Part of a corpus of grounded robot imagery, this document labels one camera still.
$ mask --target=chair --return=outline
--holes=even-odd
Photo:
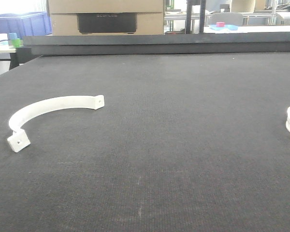
[[[290,26],[290,12],[277,12],[276,25]]]
[[[209,24],[216,24],[217,22],[225,22],[225,24],[242,26],[243,15],[236,12],[215,13],[209,19]]]

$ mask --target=green cup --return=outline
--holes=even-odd
[[[20,41],[20,39],[11,40],[11,43],[12,43],[13,47],[15,47],[15,48],[21,46],[21,41]]]

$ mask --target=blue plastic crate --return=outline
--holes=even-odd
[[[29,12],[25,14],[0,14],[0,33],[16,32],[24,36],[48,35],[52,33],[47,12]]]

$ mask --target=blue tray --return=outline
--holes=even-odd
[[[25,14],[0,14],[0,33],[17,33],[24,36],[39,36],[52,33],[47,12],[29,12]]]
[[[238,30],[238,26],[231,25],[231,24],[226,24],[222,28],[217,27],[216,25],[209,25],[209,28],[212,30],[222,30],[222,29]]]

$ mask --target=dark gray felt surface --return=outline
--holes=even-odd
[[[105,95],[6,139],[20,108]],[[0,76],[0,232],[290,232],[290,53],[38,58]]]

